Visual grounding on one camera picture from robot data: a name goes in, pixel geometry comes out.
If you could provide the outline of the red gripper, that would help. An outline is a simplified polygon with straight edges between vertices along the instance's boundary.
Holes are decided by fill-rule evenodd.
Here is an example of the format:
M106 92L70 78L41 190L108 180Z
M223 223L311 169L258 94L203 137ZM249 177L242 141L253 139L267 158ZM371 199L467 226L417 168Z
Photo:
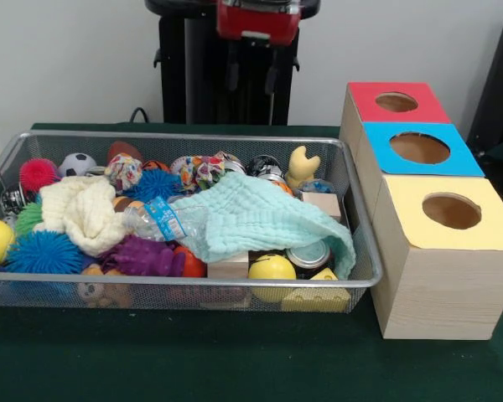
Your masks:
M265 94L276 91L283 47L290 45L298 31L298 1L217 1L217 32L224 39L267 41L271 60L265 78ZM227 89L236 90L239 80L240 42L230 41L227 58Z

